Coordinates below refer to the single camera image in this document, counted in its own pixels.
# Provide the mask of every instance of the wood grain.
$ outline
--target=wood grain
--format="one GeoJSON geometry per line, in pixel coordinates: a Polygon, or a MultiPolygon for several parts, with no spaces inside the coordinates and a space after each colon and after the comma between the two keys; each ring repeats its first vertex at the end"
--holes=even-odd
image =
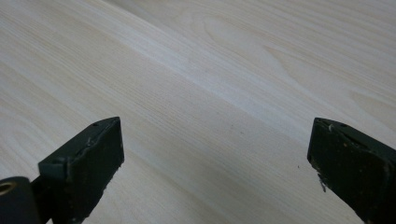
{"type": "Polygon", "coordinates": [[[0,178],[120,116],[84,223],[361,223],[305,156],[314,117],[396,147],[392,0],[0,2],[0,178]]]}

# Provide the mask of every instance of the wooden surface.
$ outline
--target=wooden surface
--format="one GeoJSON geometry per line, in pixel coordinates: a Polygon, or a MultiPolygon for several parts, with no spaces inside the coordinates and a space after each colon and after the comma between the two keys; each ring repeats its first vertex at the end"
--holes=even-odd
{"type": "Polygon", "coordinates": [[[0,178],[113,116],[84,223],[361,223],[306,152],[314,117],[396,147],[396,1],[1,0],[0,178]]]}

